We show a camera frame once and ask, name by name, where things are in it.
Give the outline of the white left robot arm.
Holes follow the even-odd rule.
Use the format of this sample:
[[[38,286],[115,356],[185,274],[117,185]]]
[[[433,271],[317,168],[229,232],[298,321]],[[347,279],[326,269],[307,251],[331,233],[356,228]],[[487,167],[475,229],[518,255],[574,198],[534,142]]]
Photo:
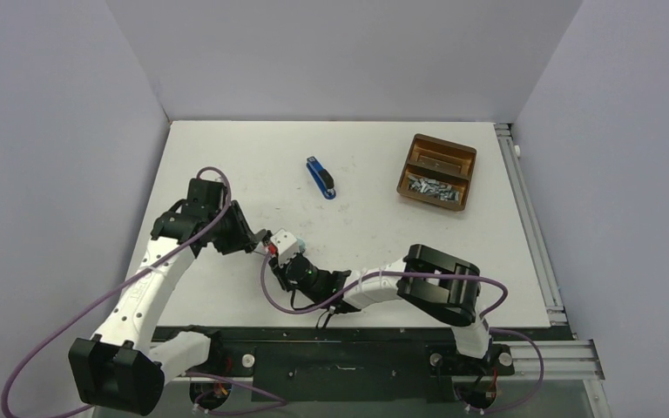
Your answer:
[[[68,359],[80,399],[146,416],[165,386],[187,370],[220,371],[225,351],[213,343],[212,332],[186,327],[157,346],[152,337],[181,277],[203,248],[250,253],[265,234],[251,231],[223,179],[191,179],[186,197],[156,219],[138,271],[117,305],[91,338],[73,342]]]

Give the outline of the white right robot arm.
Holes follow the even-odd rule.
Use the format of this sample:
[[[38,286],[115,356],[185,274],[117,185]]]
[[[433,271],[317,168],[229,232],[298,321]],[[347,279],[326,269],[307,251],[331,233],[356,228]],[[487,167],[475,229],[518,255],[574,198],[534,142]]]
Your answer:
[[[299,245],[269,243],[267,265],[286,292],[310,299],[304,307],[272,305],[285,314],[318,310],[327,316],[359,313],[368,307],[402,300],[449,327],[459,365],[473,374],[486,374],[502,365],[507,355],[495,347],[487,321],[508,297],[501,282],[484,278],[477,266],[425,245],[385,266],[359,271],[328,271],[316,267]]]

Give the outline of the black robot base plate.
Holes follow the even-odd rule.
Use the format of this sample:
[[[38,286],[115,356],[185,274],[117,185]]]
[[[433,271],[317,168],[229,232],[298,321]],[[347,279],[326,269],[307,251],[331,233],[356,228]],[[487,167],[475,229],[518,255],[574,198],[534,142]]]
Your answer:
[[[459,354],[446,328],[202,327],[208,357],[192,372],[249,378],[253,400],[453,402],[519,374],[515,334],[494,336],[481,360]]]

